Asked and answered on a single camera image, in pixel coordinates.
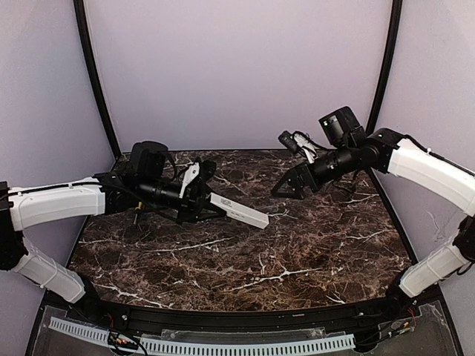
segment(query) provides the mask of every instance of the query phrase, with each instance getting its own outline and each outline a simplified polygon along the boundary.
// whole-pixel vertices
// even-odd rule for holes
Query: black metal frame
[[[384,92],[386,91],[387,80],[393,63],[394,50],[396,49],[396,40],[398,37],[399,20],[401,19],[402,0],[393,0],[389,30],[387,31],[386,48],[384,49],[381,72],[379,73],[378,85],[374,94],[373,106],[371,107],[370,117],[366,125],[368,135],[374,132],[376,122],[378,121],[379,111],[383,103]]]
[[[94,60],[94,52],[92,50],[91,37],[88,29],[88,20],[86,19],[86,12],[84,8],[84,0],[73,0],[74,10],[76,12],[77,29],[79,31],[79,38],[81,39],[82,53],[86,67],[88,68],[89,80],[91,81],[92,91],[96,99],[97,110],[101,116],[102,125],[104,126],[105,134],[111,146],[111,150],[116,159],[122,155],[119,142],[112,125],[111,116],[109,115],[107,105],[105,103],[104,93],[102,92],[99,74],[97,73],[96,61]]]

